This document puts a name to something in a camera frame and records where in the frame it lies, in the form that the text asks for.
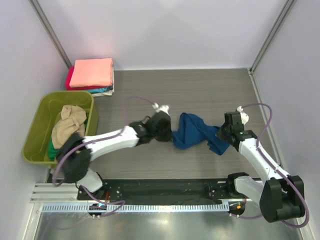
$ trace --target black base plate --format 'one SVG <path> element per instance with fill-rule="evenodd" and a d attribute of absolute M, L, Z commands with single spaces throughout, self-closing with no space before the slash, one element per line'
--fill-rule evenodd
<path fill-rule="evenodd" d="M 125 200 L 127 205 L 212 205 L 233 199 L 226 178 L 214 179 L 104 179 L 103 193 L 94 193 L 104 201 Z M 242 194 L 237 199 L 245 198 Z M 80 187 L 78 200 L 91 198 Z"/>

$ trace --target white clamp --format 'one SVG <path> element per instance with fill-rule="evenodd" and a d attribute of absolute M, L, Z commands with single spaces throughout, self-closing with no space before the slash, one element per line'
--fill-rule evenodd
<path fill-rule="evenodd" d="M 240 113 L 241 121 L 242 121 L 243 125 L 245 125 L 247 122 L 249 122 L 249 115 L 244 112 L 244 109 L 242 108 L 242 106 L 238 106 L 236 111 Z"/>
<path fill-rule="evenodd" d="M 165 112 L 166 114 L 169 115 L 169 105 L 161 105 L 159 106 L 158 104 L 153 104 L 153 108 L 155 109 L 156 113 L 159 113 L 160 111 Z"/>
<path fill-rule="evenodd" d="M 152 104 L 152 107 L 154 110 L 157 110 L 159 108 L 159 105 L 155 102 L 154 104 Z"/>

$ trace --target teal cloth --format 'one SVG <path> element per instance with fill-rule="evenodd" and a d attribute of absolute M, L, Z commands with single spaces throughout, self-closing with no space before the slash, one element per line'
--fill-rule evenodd
<path fill-rule="evenodd" d="M 207 140 L 209 149 L 222 155 L 230 144 L 216 136 L 219 129 L 219 126 L 206 125 L 204 120 L 195 114 L 183 112 L 180 115 L 178 130 L 172 132 L 173 144 L 176 148 L 184 150 Z"/>
<path fill-rule="evenodd" d="M 94 89 L 87 89 L 86 91 L 91 93 L 91 94 L 96 94 L 96 93 L 104 93 L 109 90 L 109 87 L 102 87 L 102 88 L 94 88 Z"/>
<path fill-rule="evenodd" d="M 88 125 L 88 118 L 84 121 L 84 127 L 87 128 L 87 125 Z M 52 138 L 50 138 L 49 145 L 48 145 L 48 152 L 47 152 L 48 158 L 52 162 L 54 162 L 58 152 L 59 152 L 59 149 L 55 149 L 54 144 L 52 143 Z"/>

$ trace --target beige cloth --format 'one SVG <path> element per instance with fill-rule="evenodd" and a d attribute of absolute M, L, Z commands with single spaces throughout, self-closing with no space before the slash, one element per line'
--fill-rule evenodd
<path fill-rule="evenodd" d="M 52 129 L 52 144 L 55 149 L 60 149 L 68 138 L 75 132 L 80 136 L 85 135 L 86 112 L 79 106 L 64 105 L 59 120 Z"/>

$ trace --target white wall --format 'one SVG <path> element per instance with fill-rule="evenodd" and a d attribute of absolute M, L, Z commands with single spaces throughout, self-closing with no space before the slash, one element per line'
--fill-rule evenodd
<path fill-rule="evenodd" d="M 298 0 L 255 76 L 273 107 L 272 128 L 286 169 L 302 177 L 310 226 L 320 239 L 320 1 Z"/>
<path fill-rule="evenodd" d="M 39 0 L 71 62 L 116 70 L 251 67 L 286 0 Z"/>
<path fill-rule="evenodd" d="M 38 103 L 62 89 L 67 68 L 27 0 L 0 1 L 0 238 L 21 239 L 35 182 L 45 168 L 24 162 Z"/>

